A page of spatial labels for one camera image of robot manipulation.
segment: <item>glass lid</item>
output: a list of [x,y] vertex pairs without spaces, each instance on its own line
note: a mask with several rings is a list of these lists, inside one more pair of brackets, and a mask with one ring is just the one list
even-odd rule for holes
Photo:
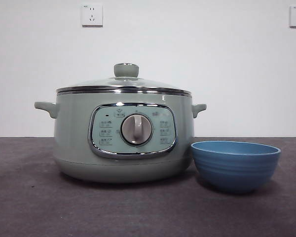
[[103,91],[104,90],[127,90],[127,91],[160,91],[160,92],[174,92],[190,95],[191,93],[186,90],[181,90],[177,87],[156,82],[152,80],[142,79],[137,77],[139,67],[132,63],[119,63],[114,66],[115,77],[85,81],[70,87],[57,89],[57,93],[64,92],[80,92],[88,91]]

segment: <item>bowl rim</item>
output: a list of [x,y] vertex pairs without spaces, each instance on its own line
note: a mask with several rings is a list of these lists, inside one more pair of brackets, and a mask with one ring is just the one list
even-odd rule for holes
[[[195,147],[196,144],[198,143],[208,143],[208,142],[228,142],[228,143],[246,143],[246,144],[253,144],[253,145],[260,145],[260,146],[265,146],[265,147],[271,147],[276,149],[277,151],[275,152],[271,152],[271,153],[263,153],[263,154],[254,154],[254,153],[250,153],[250,154],[237,154],[237,153],[229,153],[229,152],[216,152],[216,151],[212,151],[212,150],[206,150],[206,149],[201,149],[201,148],[197,148]],[[281,153],[281,149],[274,147],[274,146],[270,146],[270,145],[266,145],[266,144],[262,144],[262,143],[254,143],[254,142],[237,142],[237,141],[201,141],[201,142],[194,142],[191,144],[191,147],[193,149],[199,150],[199,151],[204,151],[204,152],[209,152],[209,153],[214,153],[214,154],[223,154],[223,155],[233,155],[233,156],[267,156],[267,155],[275,155],[275,154],[279,154]]]

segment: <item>electric cooker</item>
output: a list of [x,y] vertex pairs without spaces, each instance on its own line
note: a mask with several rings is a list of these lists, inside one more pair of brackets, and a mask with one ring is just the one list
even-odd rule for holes
[[56,103],[35,102],[55,119],[54,159],[78,179],[132,183],[184,171],[191,162],[193,118],[189,91],[138,78],[131,63],[115,77],[57,89]]

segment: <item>control panel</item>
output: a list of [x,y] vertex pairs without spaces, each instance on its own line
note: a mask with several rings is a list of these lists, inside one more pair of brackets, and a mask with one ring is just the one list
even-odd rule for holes
[[157,104],[102,105],[92,114],[89,140],[95,153],[110,158],[165,152],[176,141],[173,113]]

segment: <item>dark gray table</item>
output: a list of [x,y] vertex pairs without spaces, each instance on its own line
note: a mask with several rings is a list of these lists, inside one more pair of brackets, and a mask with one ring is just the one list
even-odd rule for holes
[[296,237],[296,138],[228,140],[282,149],[272,181],[224,194],[192,164],[156,182],[87,183],[58,171],[53,138],[0,138],[0,237]]

